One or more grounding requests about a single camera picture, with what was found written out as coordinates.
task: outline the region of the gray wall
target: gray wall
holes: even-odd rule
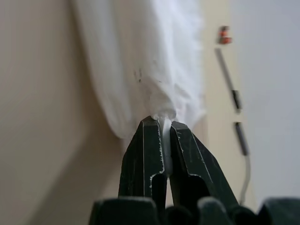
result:
[[[258,203],[300,196],[300,1],[231,0]]]

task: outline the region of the beige wall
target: beige wall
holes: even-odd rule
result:
[[[244,164],[232,122],[240,117],[213,54],[215,31],[229,18],[226,1],[217,2],[203,0],[208,132],[203,122],[195,133],[208,139],[238,197]],[[91,89],[70,2],[0,0],[0,224],[87,224],[95,199],[116,196],[120,165],[120,143]]]

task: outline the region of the white fabric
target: white fabric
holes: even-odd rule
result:
[[[93,86],[113,132],[129,143],[148,115],[164,127],[164,139],[173,120],[192,129],[204,114],[199,0],[75,2]]]

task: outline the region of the white wire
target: white wire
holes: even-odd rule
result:
[[[247,188],[249,186],[250,177],[251,177],[251,163],[250,163],[249,155],[245,156],[245,165],[246,165],[245,180],[244,180],[242,190],[240,192],[240,205],[243,205],[245,203],[246,192],[247,192]]]

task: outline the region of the cable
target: cable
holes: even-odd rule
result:
[[[246,192],[247,192],[249,182],[250,182],[250,177],[251,177],[251,163],[250,163],[249,155],[245,156],[245,164],[246,164],[246,169],[245,169],[246,175],[245,175],[245,180],[244,180],[242,190],[240,192],[240,205],[243,205],[245,203]]]

